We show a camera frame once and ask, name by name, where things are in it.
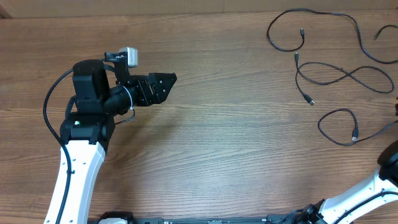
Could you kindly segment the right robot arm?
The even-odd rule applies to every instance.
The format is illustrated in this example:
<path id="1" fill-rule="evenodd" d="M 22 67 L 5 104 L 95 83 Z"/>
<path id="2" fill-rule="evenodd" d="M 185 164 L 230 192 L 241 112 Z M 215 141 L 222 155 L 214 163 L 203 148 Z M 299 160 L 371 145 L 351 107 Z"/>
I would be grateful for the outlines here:
<path id="1" fill-rule="evenodd" d="M 351 223 L 362 215 L 397 200 L 397 142 L 393 142 L 377 159 L 379 167 L 344 193 L 317 204 L 309 204 L 293 223 Z"/>

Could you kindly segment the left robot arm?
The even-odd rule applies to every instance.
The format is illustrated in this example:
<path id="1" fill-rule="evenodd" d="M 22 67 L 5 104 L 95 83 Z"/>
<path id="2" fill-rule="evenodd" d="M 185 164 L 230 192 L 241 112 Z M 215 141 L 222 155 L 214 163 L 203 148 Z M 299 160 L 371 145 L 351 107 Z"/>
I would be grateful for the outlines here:
<path id="1" fill-rule="evenodd" d="M 60 167 L 46 223 L 86 223 L 96 178 L 118 122 L 137 106 L 163 103 L 177 81 L 175 73 L 131 75 L 125 60 L 84 60 L 72 75 L 75 95 L 58 133 Z"/>

